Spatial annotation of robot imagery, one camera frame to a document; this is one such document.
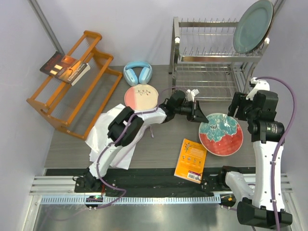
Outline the pink and cream plate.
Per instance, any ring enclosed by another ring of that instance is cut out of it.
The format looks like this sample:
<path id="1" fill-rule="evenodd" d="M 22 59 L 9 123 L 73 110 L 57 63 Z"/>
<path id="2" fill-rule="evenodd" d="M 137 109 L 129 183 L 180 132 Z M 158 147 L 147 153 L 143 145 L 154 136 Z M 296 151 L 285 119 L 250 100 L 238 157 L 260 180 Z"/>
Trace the pink and cream plate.
<path id="1" fill-rule="evenodd" d="M 151 85 L 138 84 L 126 91 L 124 103 L 135 111 L 151 110 L 157 106 L 158 96 L 158 91 Z"/>

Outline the light blue headphones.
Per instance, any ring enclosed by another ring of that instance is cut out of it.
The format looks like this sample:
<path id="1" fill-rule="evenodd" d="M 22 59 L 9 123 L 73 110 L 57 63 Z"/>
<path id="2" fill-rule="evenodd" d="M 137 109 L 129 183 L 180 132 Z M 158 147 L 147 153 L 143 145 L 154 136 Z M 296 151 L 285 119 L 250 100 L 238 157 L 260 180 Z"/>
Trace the light blue headphones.
<path id="1" fill-rule="evenodd" d="M 123 68 L 124 78 L 131 87 L 138 84 L 148 84 L 152 74 L 152 66 L 144 61 L 129 62 Z"/>

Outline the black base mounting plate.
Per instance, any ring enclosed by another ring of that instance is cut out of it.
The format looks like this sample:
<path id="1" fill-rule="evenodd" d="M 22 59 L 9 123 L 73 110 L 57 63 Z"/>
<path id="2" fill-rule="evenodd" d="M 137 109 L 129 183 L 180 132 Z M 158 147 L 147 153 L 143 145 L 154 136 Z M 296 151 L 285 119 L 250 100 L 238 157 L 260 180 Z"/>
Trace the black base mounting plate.
<path id="1" fill-rule="evenodd" d="M 113 187 L 125 189 L 127 197 L 176 197 L 212 195 L 231 189 L 219 176 L 206 175 L 200 183 L 184 180 L 171 174 L 149 175 L 142 173 L 106 176 L 103 180 Z"/>

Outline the orange wooden rack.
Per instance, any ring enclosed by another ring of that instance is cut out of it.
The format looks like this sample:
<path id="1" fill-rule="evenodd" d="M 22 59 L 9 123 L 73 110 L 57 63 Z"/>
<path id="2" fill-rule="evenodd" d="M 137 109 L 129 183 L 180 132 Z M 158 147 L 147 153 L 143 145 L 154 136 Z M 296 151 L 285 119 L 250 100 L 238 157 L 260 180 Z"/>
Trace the orange wooden rack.
<path id="1" fill-rule="evenodd" d="M 100 51 L 100 33 L 84 31 L 67 54 L 56 52 L 41 68 L 47 78 L 27 99 L 57 131 L 86 140 L 106 107 L 123 74 L 110 68 L 113 55 Z M 97 90 L 103 90 L 102 104 L 87 128 L 77 132 L 77 121 Z"/>

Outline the red and teal plate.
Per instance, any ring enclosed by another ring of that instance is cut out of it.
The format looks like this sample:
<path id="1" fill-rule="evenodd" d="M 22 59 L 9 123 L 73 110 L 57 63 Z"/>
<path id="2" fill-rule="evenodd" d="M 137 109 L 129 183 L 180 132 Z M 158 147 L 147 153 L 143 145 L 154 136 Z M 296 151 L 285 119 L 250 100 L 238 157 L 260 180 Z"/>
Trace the red and teal plate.
<path id="1" fill-rule="evenodd" d="M 233 118 L 223 113 L 207 116 L 207 123 L 199 126 L 201 144 L 216 156 L 230 156 L 236 153 L 244 141 L 243 130 Z"/>

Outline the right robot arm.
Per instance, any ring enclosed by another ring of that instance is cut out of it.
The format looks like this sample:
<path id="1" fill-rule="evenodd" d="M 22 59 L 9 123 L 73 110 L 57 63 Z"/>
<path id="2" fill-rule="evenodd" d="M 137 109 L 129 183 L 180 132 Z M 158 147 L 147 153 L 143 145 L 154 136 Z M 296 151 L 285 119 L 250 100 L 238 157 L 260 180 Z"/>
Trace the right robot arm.
<path id="1" fill-rule="evenodd" d="M 290 226 L 293 216 L 285 211 L 281 192 L 281 156 L 284 125 L 275 121 L 278 95 L 258 90 L 253 97 L 236 92 L 228 115 L 247 121 L 256 158 L 256 182 L 251 189 L 236 167 L 223 166 L 217 183 L 230 189 L 237 202 L 237 219 L 242 225 L 271 230 Z"/>

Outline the dark teal floral plate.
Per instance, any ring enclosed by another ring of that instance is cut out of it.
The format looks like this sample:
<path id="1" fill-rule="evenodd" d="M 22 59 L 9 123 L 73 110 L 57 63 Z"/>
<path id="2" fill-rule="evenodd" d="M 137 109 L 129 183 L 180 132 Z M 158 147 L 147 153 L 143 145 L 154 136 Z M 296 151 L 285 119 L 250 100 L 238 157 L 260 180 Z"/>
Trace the dark teal floral plate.
<path id="1" fill-rule="evenodd" d="M 270 0 L 258 0 L 249 15 L 250 53 L 258 49 L 270 32 L 274 19 L 274 6 Z"/>

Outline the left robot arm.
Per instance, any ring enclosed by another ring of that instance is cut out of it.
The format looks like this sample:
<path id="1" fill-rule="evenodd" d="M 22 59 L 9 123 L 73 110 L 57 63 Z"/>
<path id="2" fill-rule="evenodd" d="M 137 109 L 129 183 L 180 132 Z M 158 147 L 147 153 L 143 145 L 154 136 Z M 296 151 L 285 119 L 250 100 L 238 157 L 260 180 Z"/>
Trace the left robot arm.
<path id="1" fill-rule="evenodd" d="M 144 132 L 153 124 L 164 124 L 175 115 L 186 116 L 188 121 L 207 123 L 195 97 L 199 90 L 176 90 L 154 109 L 135 111 L 129 106 L 117 105 L 99 116 L 90 130 L 85 143 L 91 148 L 92 164 L 83 175 L 85 185 L 90 191 L 102 188 L 101 177 L 111 164 L 117 165 L 136 146 Z"/>

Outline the stainless steel dish rack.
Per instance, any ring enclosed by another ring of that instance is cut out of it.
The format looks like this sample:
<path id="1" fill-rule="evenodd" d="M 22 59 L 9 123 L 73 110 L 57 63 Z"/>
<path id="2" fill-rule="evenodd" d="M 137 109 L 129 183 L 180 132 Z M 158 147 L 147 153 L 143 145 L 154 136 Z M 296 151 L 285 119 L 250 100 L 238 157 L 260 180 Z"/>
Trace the stainless steel dish rack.
<path id="1" fill-rule="evenodd" d="M 173 18 L 169 74 L 173 88 L 198 89 L 197 100 L 231 101 L 247 93 L 250 79 L 269 46 L 265 38 L 252 53 L 233 46 L 236 20 Z"/>

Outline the dark paperback book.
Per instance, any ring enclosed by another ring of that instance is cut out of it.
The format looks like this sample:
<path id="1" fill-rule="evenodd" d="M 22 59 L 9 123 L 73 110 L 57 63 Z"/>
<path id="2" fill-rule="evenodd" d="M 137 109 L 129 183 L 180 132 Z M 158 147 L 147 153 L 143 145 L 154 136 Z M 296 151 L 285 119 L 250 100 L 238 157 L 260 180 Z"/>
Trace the dark paperback book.
<path id="1" fill-rule="evenodd" d="M 90 70 L 90 65 L 56 51 L 39 70 L 73 86 Z"/>

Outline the clear zip pouch purple trim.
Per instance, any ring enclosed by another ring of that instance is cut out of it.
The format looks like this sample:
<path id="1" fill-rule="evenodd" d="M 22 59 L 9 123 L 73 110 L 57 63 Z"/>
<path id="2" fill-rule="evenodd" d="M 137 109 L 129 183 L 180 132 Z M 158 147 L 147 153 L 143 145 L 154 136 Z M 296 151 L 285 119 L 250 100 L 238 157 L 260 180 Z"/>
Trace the clear zip pouch purple trim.
<path id="1" fill-rule="evenodd" d="M 116 107 L 110 109 L 108 112 L 102 113 L 97 119 L 95 125 L 91 129 L 86 139 L 86 144 L 91 148 L 91 162 L 94 162 L 104 149 L 105 143 L 107 141 L 108 125 L 124 108 L 124 105 L 120 103 Z M 111 167 L 122 168 L 126 170 L 129 168 L 135 147 L 139 140 L 143 137 L 147 128 L 149 128 L 150 131 L 153 131 L 150 125 L 142 127 L 136 136 L 137 139 L 132 144 L 124 147 L 117 153 L 110 164 Z"/>

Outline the light teal plate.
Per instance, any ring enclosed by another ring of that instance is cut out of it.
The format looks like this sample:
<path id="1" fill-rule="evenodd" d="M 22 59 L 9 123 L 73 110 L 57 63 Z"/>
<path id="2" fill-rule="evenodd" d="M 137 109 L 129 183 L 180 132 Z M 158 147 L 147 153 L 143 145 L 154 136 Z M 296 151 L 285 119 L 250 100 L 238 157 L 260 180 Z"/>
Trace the light teal plate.
<path id="1" fill-rule="evenodd" d="M 269 0 L 258 0 L 242 15 L 233 34 L 237 53 L 252 53 L 263 43 L 272 25 L 274 7 Z"/>

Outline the orange paperback book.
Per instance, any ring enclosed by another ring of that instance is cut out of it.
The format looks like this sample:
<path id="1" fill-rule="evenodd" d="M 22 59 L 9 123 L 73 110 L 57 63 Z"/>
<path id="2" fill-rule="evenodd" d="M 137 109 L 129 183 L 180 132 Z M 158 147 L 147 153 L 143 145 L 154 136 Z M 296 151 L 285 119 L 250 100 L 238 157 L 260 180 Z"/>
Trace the orange paperback book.
<path id="1" fill-rule="evenodd" d="M 200 184 L 204 171 L 207 150 L 197 142 L 184 139 L 174 176 Z"/>

